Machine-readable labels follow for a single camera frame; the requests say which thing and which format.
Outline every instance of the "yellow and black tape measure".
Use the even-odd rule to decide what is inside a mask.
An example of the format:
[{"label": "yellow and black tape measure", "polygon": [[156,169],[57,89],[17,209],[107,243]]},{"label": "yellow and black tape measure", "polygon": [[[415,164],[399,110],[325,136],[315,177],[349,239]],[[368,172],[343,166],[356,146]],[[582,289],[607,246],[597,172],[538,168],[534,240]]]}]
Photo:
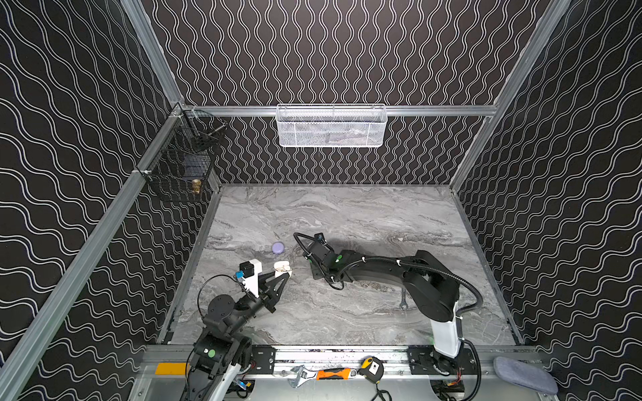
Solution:
[{"label": "yellow and black tape measure", "polygon": [[358,372],[369,381],[378,384],[383,376],[383,363],[375,357],[367,357]]}]

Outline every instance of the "patterned wallpaper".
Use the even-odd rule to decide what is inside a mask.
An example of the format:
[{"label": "patterned wallpaper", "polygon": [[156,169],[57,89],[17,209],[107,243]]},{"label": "patterned wallpaper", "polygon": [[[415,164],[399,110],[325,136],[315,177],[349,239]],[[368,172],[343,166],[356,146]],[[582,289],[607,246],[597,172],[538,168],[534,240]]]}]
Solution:
[{"label": "patterned wallpaper", "polygon": [[143,0],[192,105],[489,105],[547,4]]},{"label": "patterned wallpaper", "polygon": [[[390,117],[379,148],[283,148],[274,118],[233,118],[216,150],[224,183],[447,185],[482,117]],[[198,113],[197,129],[215,124]]]},{"label": "patterned wallpaper", "polygon": [[143,189],[19,399],[127,399],[145,344],[156,342],[174,298],[209,195],[177,205]]},{"label": "patterned wallpaper", "polygon": [[0,0],[0,365],[170,106],[117,0]]},{"label": "patterned wallpaper", "polygon": [[574,0],[460,191],[560,399],[642,398],[642,1]]}]

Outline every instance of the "metal basket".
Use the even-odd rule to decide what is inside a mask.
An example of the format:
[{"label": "metal basket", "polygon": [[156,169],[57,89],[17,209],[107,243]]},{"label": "metal basket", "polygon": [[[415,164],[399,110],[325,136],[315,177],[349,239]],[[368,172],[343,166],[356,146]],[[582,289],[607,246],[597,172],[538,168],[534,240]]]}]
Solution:
[{"label": "metal basket", "polygon": [[162,201],[203,201],[214,164],[211,147],[217,143],[191,128],[176,127],[143,176]]},{"label": "metal basket", "polygon": [[384,105],[277,105],[284,147],[378,148],[388,117]]}]

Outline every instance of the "white container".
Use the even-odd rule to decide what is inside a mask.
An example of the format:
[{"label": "white container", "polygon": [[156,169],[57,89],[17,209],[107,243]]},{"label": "white container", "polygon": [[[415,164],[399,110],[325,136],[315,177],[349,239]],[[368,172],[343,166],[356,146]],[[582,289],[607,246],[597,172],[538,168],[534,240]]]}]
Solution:
[{"label": "white container", "polygon": [[279,144],[286,148],[378,148],[385,105],[277,105]]}]

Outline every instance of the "purple lid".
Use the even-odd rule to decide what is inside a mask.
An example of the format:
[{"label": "purple lid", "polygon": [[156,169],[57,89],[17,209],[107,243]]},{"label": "purple lid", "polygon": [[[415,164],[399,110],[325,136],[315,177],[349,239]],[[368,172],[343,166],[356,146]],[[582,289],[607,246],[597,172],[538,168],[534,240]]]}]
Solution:
[{"label": "purple lid", "polygon": [[282,254],[284,250],[285,250],[285,246],[283,245],[283,243],[274,243],[272,245],[272,251],[277,255]]}]

